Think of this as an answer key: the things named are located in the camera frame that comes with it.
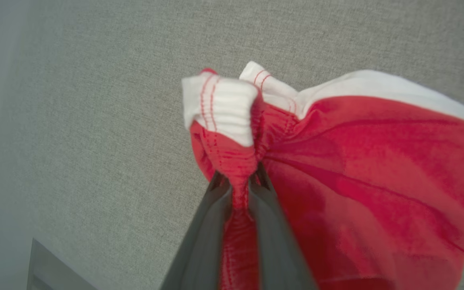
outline red fabric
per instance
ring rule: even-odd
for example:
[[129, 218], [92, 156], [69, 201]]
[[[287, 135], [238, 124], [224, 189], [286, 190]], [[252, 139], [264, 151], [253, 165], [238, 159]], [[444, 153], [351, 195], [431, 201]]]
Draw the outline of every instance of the red fabric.
[[221, 288], [258, 289], [247, 178], [262, 161], [324, 290], [455, 289], [464, 264], [464, 121], [374, 97], [317, 101], [298, 121], [251, 110], [254, 145], [191, 127], [196, 160], [234, 186]]

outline white trim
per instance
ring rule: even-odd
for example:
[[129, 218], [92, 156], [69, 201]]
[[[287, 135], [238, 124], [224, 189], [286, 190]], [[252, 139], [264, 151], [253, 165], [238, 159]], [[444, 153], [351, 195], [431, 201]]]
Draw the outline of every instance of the white trim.
[[227, 79], [209, 72], [182, 79], [184, 124], [193, 121], [218, 132], [244, 147], [254, 144], [250, 128], [250, 108], [258, 90], [239, 79]]
[[[254, 82], [259, 73], [268, 74], [265, 69], [250, 61], [239, 79]], [[327, 83], [296, 92], [289, 85], [268, 77], [263, 84], [263, 99], [304, 119], [313, 104], [329, 97], [347, 95], [378, 97], [389, 99], [464, 120], [464, 105], [434, 90], [415, 84], [407, 79], [383, 72], [362, 70], [343, 75]]]

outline textured gray background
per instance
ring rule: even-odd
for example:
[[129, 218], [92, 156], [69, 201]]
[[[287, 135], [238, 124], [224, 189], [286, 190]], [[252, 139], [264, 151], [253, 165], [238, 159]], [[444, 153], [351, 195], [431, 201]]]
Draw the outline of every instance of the textured gray background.
[[464, 0], [228, 2], [30, 1], [0, 111], [20, 288], [32, 236], [101, 290], [158, 288], [206, 187], [180, 87], [205, 66], [297, 90], [371, 68], [464, 103]]

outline gray carpet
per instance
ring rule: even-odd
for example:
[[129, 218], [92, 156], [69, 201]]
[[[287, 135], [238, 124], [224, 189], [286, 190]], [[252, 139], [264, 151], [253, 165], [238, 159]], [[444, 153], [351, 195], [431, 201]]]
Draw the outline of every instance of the gray carpet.
[[4, 87], [0, 208], [96, 288], [158, 288], [204, 192], [182, 77], [254, 60], [300, 90], [369, 68], [464, 103], [464, 0], [228, 2], [29, 6]]

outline red cloth bag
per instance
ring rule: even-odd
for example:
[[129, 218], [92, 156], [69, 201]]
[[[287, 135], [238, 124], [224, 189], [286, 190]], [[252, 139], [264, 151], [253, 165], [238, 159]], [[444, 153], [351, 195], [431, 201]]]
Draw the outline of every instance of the red cloth bag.
[[199, 167], [234, 187], [221, 289], [259, 288], [246, 188], [258, 162], [320, 288], [456, 288], [464, 105], [375, 71], [297, 92], [254, 62], [239, 79], [206, 69], [182, 86]]

